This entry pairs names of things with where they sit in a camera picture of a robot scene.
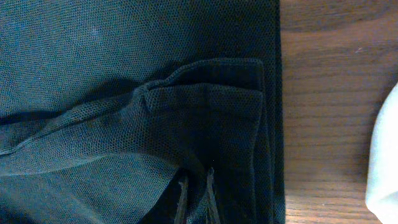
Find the black t-shirt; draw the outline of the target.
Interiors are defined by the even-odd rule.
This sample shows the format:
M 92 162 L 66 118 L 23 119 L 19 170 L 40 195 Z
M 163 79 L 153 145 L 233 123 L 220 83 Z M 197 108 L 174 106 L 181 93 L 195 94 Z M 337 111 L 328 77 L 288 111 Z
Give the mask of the black t-shirt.
M 285 223 L 279 1 L 1 2 L 1 222 Z

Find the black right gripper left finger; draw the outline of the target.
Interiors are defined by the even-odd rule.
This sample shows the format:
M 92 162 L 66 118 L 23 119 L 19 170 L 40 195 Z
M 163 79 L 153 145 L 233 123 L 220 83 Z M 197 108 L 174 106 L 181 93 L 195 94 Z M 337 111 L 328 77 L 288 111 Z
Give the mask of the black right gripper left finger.
M 188 202 L 188 177 L 184 177 L 178 184 L 181 186 L 181 194 L 177 203 L 174 224 L 185 224 Z

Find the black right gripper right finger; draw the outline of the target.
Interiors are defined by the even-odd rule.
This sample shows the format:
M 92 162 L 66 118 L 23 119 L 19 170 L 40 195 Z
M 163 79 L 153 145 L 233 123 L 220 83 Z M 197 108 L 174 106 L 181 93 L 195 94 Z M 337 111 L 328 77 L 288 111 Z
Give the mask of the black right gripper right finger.
M 214 184 L 214 169 L 211 167 L 208 170 L 206 180 L 206 224 L 221 224 L 218 207 L 216 204 Z

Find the white t-shirt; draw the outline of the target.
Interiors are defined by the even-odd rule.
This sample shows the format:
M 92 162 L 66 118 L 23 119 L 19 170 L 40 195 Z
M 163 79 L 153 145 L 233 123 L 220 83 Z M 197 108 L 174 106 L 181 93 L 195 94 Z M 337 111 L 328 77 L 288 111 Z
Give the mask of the white t-shirt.
M 366 206 L 383 224 L 397 224 L 397 86 L 380 109 L 369 151 Z

